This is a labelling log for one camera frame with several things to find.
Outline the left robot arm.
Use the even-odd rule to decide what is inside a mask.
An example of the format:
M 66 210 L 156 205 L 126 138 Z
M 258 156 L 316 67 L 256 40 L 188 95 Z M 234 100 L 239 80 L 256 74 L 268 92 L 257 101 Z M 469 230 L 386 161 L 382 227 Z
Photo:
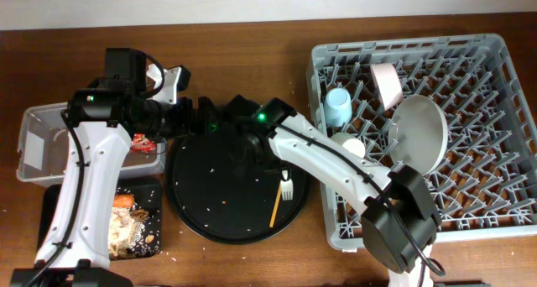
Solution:
M 108 222 L 133 136 L 187 137 L 198 127 L 182 65 L 166 70 L 153 56 L 109 48 L 105 73 L 77 91 L 60 113 L 69 156 L 50 228 L 30 269 L 15 269 L 12 286 L 129 286 L 109 269 Z

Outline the white plastic fork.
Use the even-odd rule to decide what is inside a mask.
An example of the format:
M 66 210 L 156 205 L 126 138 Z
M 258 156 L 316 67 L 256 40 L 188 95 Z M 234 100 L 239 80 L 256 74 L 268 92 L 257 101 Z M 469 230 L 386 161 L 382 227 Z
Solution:
M 281 197 L 283 201 L 290 201 L 293 199 L 294 184 L 291 179 L 291 173 L 289 170 L 281 171 L 280 180 Z

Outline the cream plastic cup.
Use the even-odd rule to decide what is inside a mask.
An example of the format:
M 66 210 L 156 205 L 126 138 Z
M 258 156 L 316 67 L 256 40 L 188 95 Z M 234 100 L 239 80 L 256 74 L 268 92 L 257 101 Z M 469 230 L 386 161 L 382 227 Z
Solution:
M 331 140 L 358 157 L 363 158 L 365 156 L 366 148 L 364 143 L 350 133 L 335 133 L 331 136 Z

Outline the blue plastic cup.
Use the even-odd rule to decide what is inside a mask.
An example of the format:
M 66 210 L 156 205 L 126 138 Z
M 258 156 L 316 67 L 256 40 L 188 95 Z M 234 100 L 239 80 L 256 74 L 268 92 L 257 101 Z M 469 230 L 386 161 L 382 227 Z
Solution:
M 334 88 L 327 92 L 324 101 L 324 114 L 328 127 L 339 128 L 352 117 L 352 99 L 344 88 Z

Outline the pink bowl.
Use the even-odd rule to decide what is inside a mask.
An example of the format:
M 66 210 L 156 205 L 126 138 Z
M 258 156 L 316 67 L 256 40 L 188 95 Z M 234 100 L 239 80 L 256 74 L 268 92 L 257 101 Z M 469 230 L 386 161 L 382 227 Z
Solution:
M 370 70 L 383 110 L 399 104 L 403 100 L 403 92 L 395 67 L 392 64 L 376 64 L 371 65 Z

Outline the light grey plate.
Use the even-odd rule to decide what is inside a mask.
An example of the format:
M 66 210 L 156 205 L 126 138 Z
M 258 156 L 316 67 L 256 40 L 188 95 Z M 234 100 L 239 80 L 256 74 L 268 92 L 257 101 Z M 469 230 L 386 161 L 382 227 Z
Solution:
M 395 109 L 388 131 L 390 159 L 422 175 L 438 167 L 446 154 L 446 116 L 431 99 L 421 95 L 405 98 Z

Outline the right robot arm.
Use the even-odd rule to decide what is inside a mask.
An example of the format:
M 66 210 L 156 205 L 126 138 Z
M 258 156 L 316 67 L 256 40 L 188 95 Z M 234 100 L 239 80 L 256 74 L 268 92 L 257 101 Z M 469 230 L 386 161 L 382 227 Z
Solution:
M 425 275 L 445 275 L 430 257 L 441 215 L 422 174 L 408 165 L 392 171 L 361 158 L 328 138 L 286 102 L 262 105 L 240 95 L 224 108 L 224 121 L 253 147 L 259 162 L 273 157 L 330 186 L 355 210 L 365 248 L 390 273 L 389 281 L 426 284 Z

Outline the wooden chopstick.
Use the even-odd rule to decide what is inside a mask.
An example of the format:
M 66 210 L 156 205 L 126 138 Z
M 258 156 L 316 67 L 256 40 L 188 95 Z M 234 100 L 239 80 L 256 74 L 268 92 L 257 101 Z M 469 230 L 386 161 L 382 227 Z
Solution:
M 274 227 L 275 219 L 276 219 L 277 212 L 278 212 L 278 209 L 279 209 L 279 203 L 280 203 L 280 200 L 281 200 L 281 196 L 282 196 L 282 185 L 280 183 L 279 188 L 277 190 L 276 198 L 275 198 L 275 201 L 274 201 L 274 207 L 273 207 L 270 222 L 269 222 L 269 227 L 270 228 Z

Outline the red snack wrapper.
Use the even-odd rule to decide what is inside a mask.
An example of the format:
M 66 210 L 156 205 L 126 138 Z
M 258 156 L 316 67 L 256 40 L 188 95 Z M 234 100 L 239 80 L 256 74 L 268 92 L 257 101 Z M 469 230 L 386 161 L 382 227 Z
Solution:
M 157 149 L 157 144 L 149 140 L 142 133 L 135 133 L 130 145 L 131 153 L 153 153 Z

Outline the orange carrot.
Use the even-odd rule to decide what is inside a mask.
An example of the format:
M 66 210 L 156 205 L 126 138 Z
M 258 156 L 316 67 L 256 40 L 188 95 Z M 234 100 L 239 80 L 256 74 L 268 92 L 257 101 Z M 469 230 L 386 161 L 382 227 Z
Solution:
M 116 208 L 131 208 L 135 203 L 134 197 L 131 194 L 115 195 L 113 200 L 113 207 Z

